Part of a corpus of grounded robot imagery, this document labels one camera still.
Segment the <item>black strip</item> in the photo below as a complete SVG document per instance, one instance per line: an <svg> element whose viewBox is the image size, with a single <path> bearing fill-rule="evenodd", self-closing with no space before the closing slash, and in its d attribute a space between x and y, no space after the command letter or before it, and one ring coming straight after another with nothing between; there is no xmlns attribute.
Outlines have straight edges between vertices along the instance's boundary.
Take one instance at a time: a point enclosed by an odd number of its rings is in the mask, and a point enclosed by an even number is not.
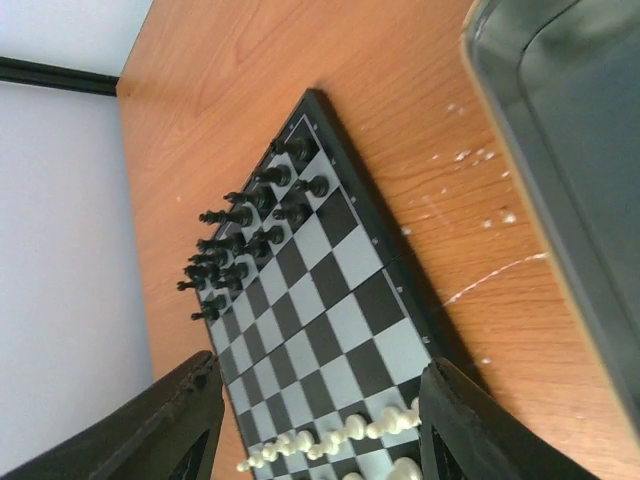
<svg viewBox="0 0 640 480"><path fill-rule="evenodd" d="M0 81L115 97L118 77L0 57Z"/></svg>

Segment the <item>white wall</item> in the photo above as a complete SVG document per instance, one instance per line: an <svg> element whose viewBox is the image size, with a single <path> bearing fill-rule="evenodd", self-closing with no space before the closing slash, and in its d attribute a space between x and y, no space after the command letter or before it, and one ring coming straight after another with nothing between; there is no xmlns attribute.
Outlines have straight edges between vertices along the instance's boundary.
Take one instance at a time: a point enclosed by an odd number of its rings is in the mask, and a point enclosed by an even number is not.
<svg viewBox="0 0 640 480"><path fill-rule="evenodd" d="M151 0L0 0L0 56L119 76Z"/></svg>
<svg viewBox="0 0 640 480"><path fill-rule="evenodd" d="M0 474L152 382L115 98L0 82Z"/></svg>

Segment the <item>gray tray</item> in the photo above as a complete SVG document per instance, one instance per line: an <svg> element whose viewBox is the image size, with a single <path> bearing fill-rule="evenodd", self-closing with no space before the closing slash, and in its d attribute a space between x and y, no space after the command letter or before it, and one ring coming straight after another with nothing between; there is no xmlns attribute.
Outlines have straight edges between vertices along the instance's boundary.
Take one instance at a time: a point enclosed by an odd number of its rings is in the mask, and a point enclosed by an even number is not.
<svg viewBox="0 0 640 480"><path fill-rule="evenodd" d="M464 49L640 431L640 0L484 0Z"/></svg>

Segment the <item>table surface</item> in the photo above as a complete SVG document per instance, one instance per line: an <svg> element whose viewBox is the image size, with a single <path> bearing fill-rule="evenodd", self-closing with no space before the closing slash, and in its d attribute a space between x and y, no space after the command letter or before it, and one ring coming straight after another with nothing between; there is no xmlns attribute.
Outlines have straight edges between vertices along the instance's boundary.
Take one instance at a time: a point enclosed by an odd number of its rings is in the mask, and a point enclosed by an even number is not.
<svg viewBox="0 0 640 480"><path fill-rule="evenodd" d="M241 186L305 88L324 89L498 401L602 478L640 478L464 71L469 0L156 0L118 84L154 374L209 349L180 294L205 209ZM243 449L226 415L213 478Z"/></svg>

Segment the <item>chessboard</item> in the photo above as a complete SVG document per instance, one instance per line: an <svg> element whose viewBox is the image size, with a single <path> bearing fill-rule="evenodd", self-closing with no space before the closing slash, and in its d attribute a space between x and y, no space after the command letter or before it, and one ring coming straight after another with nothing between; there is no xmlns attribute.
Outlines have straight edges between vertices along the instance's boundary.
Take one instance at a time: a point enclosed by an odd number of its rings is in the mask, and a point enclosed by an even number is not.
<svg viewBox="0 0 640 480"><path fill-rule="evenodd" d="M308 90L220 226L185 269L197 290L251 455L277 435L316 441L360 414L410 408L432 356L467 358L327 97ZM347 440L335 455L278 456L256 479L386 478L419 465L418 431Z"/></svg>

